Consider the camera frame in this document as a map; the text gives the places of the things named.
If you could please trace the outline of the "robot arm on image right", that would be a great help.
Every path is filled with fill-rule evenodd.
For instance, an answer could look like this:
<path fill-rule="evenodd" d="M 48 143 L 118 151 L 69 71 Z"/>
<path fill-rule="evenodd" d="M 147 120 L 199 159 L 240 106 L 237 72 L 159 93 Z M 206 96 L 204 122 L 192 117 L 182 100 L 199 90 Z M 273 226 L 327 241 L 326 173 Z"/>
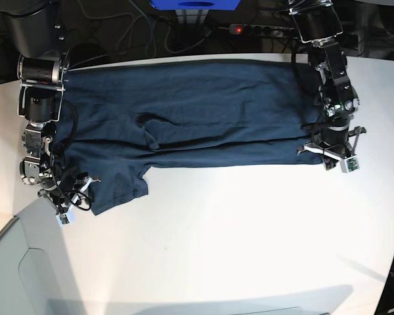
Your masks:
<path fill-rule="evenodd" d="M 359 169 L 355 148 L 366 129 L 350 128 L 360 100 L 336 39 L 343 32 L 341 22 L 331 1 L 289 1 L 288 5 L 300 42 L 307 47 L 308 63 L 319 76 L 313 96 L 322 108 L 315 122 L 301 126 L 311 139 L 297 151 L 320 155 L 327 170 L 339 165 L 344 173 L 351 173 Z"/>

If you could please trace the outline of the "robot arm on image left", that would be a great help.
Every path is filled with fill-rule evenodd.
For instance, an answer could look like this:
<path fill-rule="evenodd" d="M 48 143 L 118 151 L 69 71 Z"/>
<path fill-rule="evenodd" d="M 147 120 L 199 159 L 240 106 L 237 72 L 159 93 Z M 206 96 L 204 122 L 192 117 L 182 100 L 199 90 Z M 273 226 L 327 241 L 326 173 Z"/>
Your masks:
<path fill-rule="evenodd" d="M 5 21 L 20 53 L 18 115 L 27 121 L 20 176 L 24 184 L 39 186 L 38 195 L 67 221 L 73 208 L 91 209 L 89 185 L 95 179 L 67 166 L 64 157 L 74 140 L 78 114 L 64 99 L 63 79 L 70 59 L 60 27 L 60 6 L 58 1 L 34 1 L 26 9 L 7 13 Z"/>

